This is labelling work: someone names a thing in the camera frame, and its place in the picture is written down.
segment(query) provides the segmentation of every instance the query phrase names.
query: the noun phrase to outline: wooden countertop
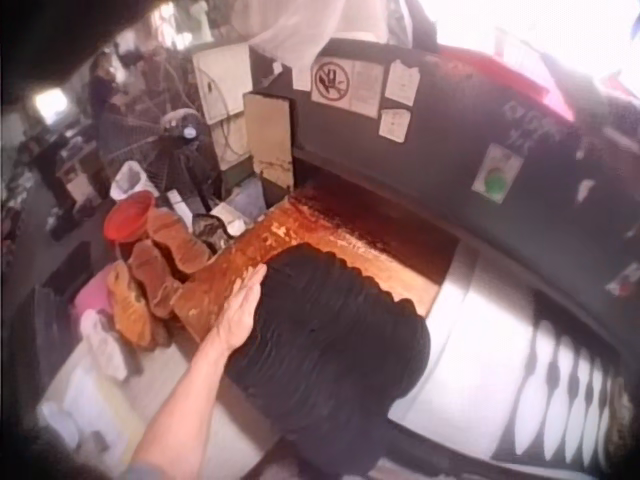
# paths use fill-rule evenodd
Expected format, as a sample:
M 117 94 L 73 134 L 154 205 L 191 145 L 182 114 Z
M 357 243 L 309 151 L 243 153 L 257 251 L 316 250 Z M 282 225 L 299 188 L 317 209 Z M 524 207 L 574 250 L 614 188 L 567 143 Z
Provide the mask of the wooden countertop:
M 185 284 L 174 310 L 200 342 L 234 280 L 276 253 L 308 242 L 373 277 L 427 315 L 457 246 L 455 237 L 375 194 L 335 180 L 306 186 L 275 206 Z

